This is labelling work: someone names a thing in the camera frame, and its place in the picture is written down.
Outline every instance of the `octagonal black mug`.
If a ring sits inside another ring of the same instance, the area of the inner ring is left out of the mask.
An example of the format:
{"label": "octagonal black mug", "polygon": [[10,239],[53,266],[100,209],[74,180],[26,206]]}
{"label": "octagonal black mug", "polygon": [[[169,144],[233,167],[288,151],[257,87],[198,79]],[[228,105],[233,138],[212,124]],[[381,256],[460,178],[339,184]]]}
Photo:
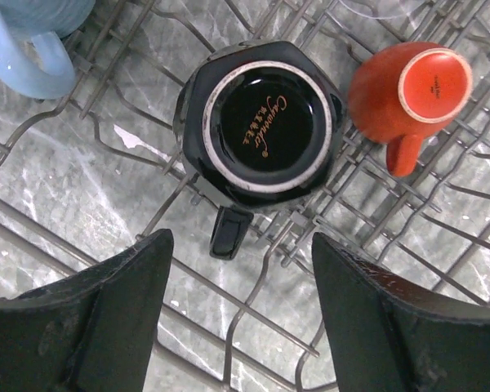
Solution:
{"label": "octagonal black mug", "polygon": [[255,212],[300,203],[327,181],[344,105],[289,42],[242,42],[209,56],[176,104],[185,170],[220,206],[211,256],[233,259]]}

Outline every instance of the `orange cup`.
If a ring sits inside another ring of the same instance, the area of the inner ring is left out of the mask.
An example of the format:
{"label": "orange cup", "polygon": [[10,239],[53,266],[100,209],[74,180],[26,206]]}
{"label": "orange cup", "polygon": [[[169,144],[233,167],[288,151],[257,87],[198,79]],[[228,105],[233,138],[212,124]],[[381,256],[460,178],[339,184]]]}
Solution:
{"label": "orange cup", "polygon": [[354,74],[348,103],[354,125],[387,144],[393,176],[413,172],[422,141],[446,127],[472,90],[472,69],[433,42],[406,42],[376,53]]}

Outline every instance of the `mug handle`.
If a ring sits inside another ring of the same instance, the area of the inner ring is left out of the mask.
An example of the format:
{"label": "mug handle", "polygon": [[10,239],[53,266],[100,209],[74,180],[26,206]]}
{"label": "mug handle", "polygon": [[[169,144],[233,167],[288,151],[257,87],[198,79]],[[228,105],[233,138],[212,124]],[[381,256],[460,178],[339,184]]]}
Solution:
{"label": "mug handle", "polygon": [[43,70],[20,49],[0,12],[0,79],[31,98],[52,100],[69,94],[74,87],[74,67],[58,35],[50,31],[31,40]]}
{"label": "mug handle", "polygon": [[414,171],[422,142],[419,135],[405,135],[386,146],[386,166],[392,176],[404,177]]}
{"label": "mug handle", "polygon": [[220,207],[211,236],[211,256],[232,260],[238,253],[254,214],[235,208]]}

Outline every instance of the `upside-down mug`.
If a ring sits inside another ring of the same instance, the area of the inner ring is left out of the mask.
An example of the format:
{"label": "upside-down mug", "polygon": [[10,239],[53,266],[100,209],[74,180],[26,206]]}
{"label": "upside-down mug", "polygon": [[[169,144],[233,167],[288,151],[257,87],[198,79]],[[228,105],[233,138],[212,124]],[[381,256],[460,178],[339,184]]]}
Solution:
{"label": "upside-down mug", "polygon": [[[77,29],[94,5],[95,0],[0,0],[0,79],[32,98],[67,95],[75,74],[60,38]],[[42,68],[22,51],[21,41],[33,43]]]}
{"label": "upside-down mug", "polygon": [[387,144],[394,176],[413,172],[422,141],[463,109],[472,70],[456,52],[433,42],[406,42],[376,53],[354,74],[348,95],[354,125]]}
{"label": "upside-down mug", "polygon": [[254,213],[301,202],[329,177],[344,105],[289,42],[211,55],[182,89],[173,122],[187,174],[220,207],[210,254],[236,255]]}

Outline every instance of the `blue mug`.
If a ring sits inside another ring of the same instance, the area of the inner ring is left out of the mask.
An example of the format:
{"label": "blue mug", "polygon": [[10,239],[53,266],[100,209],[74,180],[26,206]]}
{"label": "blue mug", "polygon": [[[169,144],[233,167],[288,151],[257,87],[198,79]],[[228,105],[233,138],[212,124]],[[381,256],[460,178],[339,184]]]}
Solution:
{"label": "blue mug", "polygon": [[[77,29],[95,0],[0,0],[0,79],[24,96],[50,100],[74,87],[74,67],[61,37]],[[30,41],[42,68],[20,48]]]}

